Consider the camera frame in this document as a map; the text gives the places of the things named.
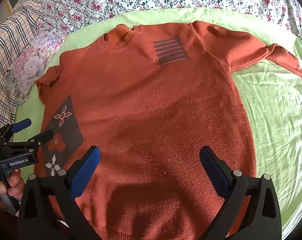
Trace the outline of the person left hand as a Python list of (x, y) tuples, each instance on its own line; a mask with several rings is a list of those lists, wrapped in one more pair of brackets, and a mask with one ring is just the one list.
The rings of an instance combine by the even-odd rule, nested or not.
[[(14, 170), (8, 178), (9, 186), (0, 181), (0, 194), (8, 193), (11, 197), (21, 199), (24, 191), (25, 183), (21, 177), (21, 170)], [(0, 210), (5, 210), (5, 204), (0, 198)]]

